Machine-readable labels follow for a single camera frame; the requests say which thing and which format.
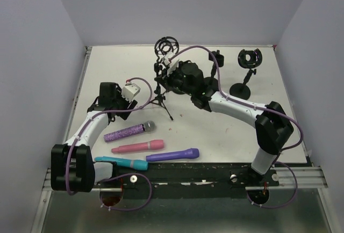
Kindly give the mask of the pink microphone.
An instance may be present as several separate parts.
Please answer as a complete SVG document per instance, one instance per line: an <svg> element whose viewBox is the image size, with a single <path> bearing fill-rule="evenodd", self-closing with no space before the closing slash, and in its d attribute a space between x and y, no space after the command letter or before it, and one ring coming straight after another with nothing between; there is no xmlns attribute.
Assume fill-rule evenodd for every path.
<svg viewBox="0 0 344 233"><path fill-rule="evenodd" d="M142 152L142 151L156 151L164 148L163 140L152 140L149 142L121 145L117 148L112 148L113 154L124 154L130 152Z"/></svg>

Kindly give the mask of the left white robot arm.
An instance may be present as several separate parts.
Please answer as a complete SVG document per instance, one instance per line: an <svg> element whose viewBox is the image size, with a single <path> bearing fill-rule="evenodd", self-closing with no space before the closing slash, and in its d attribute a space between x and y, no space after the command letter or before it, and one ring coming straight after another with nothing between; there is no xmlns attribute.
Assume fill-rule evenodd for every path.
<svg viewBox="0 0 344 233"><path fill-rule="evenodd" d="M127 83L121 88L117 83L103 82L99 95L87 109L87 116L77 132L64 144L56 144L51 151L51 188L55 191L90 192L102 182L114 187L119 174L114 162L94 162L91 150L101 132L116 116L126 120L137 101L139 86Z"/></svg>

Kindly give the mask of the black round-base stand back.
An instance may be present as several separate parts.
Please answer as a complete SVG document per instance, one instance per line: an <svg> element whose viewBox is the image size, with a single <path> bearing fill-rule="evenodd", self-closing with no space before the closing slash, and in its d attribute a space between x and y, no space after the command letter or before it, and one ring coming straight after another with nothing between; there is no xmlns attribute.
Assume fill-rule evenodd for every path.
<svg viewBox="0 0 344 233"><path fill-rule="evenodd" d="M224 66L224 56L220 53L220 50L212 51L212 54L214 55L214 57L217 60L218 67L220 67L220 68L223 67ZM217 73L217 68L216 68L215 63L213 63L210 76L205 77L204 81L205 81L206 85L212 87L215 91L218 91L218 80L214 78L216 73Z"/></svg>

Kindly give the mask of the dark purple microphone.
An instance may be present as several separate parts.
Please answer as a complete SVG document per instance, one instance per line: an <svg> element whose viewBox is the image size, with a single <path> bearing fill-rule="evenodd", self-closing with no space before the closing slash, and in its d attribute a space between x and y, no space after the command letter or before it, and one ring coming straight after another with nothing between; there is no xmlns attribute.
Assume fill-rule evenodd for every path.
<svg viewBox="0 0 344 233"><path fill-rule="evenodd" d="M165 152L146 156L147 162L171 161L177 159L196 159L199 157L197 148L190 148L182 151Z"/></svg>

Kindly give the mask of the black tripod shock-mount stand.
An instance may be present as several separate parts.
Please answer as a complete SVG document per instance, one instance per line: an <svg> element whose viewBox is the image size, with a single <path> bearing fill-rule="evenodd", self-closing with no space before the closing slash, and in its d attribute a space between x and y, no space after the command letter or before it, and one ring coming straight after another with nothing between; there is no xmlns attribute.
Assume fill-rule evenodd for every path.
<svg viewBox="0 0 344 233"><path fill-rule="evenodd" d="M164 89L166 86L163 82L163 57L165 57L168 53L177 54L179 52L179 43L177 39L171 36L162 37L160 38L154 45L154 53L157 57L154 63L154 72L156 74L154 80L156 81L156 88L154 90L155 97L149 102L150 104L157 105L162 107L168 113L168 116L171 121L173 121L173 117L169 113L164 101L166 99L165 94L168 92L165 90L162 92L161 87Z"/></svg>

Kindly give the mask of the teal microphone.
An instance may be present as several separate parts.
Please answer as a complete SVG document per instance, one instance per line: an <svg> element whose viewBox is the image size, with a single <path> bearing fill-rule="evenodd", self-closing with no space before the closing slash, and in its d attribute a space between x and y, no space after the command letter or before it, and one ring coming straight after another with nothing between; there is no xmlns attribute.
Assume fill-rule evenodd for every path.
<svg viewBox="0 0 344 233"><path fill-rule="evenodd" d="M95 162L116 162L118 166L132 168L139 171L148 170L148 162L140 159L125 159L109 156L99 156L94 158Z"/></svg>

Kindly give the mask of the black shock-mount round-base stand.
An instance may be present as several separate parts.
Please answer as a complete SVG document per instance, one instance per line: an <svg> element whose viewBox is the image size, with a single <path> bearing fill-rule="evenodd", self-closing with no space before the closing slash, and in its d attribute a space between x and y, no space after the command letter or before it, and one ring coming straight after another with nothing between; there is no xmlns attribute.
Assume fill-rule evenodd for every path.
<svg viewBox="0 0 344 233"><path fill-rule="evenodd" d="M241 68L248 69L248 72L242 83L235 83L230 87L230 95L243 100L249 99L251 91L247 83L253 75L256 75L256 68L261 65L262 61L262 53L258 48L255 50L242 49L239 52L238 64Z"/></svg>

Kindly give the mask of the silver purple glitter microphone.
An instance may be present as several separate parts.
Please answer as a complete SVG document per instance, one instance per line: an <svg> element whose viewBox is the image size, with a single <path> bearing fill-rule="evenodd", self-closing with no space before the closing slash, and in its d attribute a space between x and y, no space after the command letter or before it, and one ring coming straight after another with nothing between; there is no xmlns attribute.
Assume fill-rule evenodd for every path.
<svg viewBox="0 0 344 233"><path fill-rule="evenodd" d="M153 121L146 121L144 123L134 125L128 128L124 128L121 130L117 130L115 132L111 132L105 134L103 139L106 143L113 142L116 140L124 139L133 135L145 133L145 132L152 132L156 129L156 124Z"/></svg>

